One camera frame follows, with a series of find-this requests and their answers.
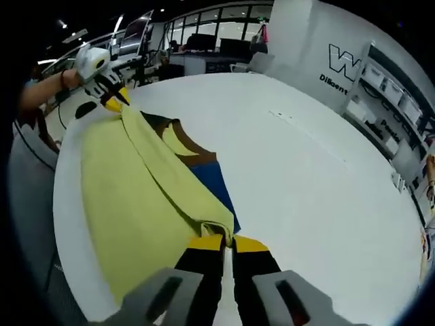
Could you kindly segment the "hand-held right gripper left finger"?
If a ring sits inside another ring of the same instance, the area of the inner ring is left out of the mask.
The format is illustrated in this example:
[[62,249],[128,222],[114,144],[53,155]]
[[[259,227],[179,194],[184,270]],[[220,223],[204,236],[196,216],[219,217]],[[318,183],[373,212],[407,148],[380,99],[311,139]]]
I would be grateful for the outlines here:
[[173,268],[163,268],[126,295],[121,325],[212,325],[222,294],[225,239],[193,238]]

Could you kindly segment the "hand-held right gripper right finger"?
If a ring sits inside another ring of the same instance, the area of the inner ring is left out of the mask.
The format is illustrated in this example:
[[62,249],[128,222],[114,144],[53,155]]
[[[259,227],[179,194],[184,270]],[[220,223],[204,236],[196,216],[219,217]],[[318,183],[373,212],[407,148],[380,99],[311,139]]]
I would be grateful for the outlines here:
[[244,325],[332,325],[332,300],[291,270],[268,247],[234,236],[234,298]]

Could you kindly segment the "person's left hand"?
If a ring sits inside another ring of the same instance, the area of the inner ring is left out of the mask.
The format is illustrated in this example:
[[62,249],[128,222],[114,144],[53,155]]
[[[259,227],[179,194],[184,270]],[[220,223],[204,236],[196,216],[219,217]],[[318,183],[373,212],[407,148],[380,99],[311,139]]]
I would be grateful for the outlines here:
[[75,89],[83,84],[82,78],[80,77],[77,69],[72,68],[63,71],[62,77],[65,87],[68,89]]

